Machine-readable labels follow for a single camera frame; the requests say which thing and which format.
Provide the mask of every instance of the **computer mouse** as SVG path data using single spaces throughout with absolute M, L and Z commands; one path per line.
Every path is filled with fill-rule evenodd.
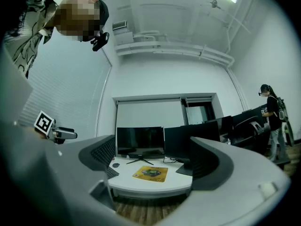
M 117 167 L 119 167 L 119 165 L 120 165 L 119 163 L 114 163 L 114 164 L 113 164 L 113 167 L 114 167 L 114 168 L 117 168 Z

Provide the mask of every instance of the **person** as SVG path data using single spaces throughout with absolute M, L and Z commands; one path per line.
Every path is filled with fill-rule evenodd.
M 102 0 L 27 0 L 19 23 L 3 37 L 4 46 L 21 75 L 28 78 L 38 45 L 51 39 L 54 27 L 63 35 L 90 41 L 102 33 L 109 17 Z
M 271 140 L 271 155 L 269 159 L 271 161 L 276 160 L 277 154 L 277 140 L 280 145 L 279 159 L 286 157 L 285 152 L 285 141 L 282 132 L 282 121 L 279 119 L 277 96 L 270 85 L 263 84 L 260 87 L 261 96 L 267 97 L 267 110 L 262 116 L 269 118 L 269 126 L 271 129 L 270 140 Z

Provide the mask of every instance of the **patterned shirt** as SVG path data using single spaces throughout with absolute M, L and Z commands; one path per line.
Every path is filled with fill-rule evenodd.
M 4 35 L 4 44 L 23 77 L 28 77 L 42 37 L 45 36 L 44 43 L 50 40 L 53 27 L 44 27 L 61 2 L 62 0 L 27 0 L 27 10 L 21 15 L 22 26 L 18 35 L 12 32 Z

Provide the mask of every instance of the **wooden floor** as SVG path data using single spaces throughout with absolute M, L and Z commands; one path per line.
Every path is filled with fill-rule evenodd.
M 291 163 L 284 166 L 284 172 L 292 176 L 297 169 L 301 156 L 301 144 L 286 149 Z M 160 199 L 114 198 L 116 212 L 141 225 L 154 225 L 172 213 L 184 200 L 186 195 Z

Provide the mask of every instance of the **ceiling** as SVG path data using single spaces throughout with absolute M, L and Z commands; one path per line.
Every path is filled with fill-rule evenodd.
M 254 0 L 104 0 L 113 23 L 127 20 L 130 31 L 158 30 L 166 33 L 171 42 L 207 45 L 223 53 L 229 50 Z

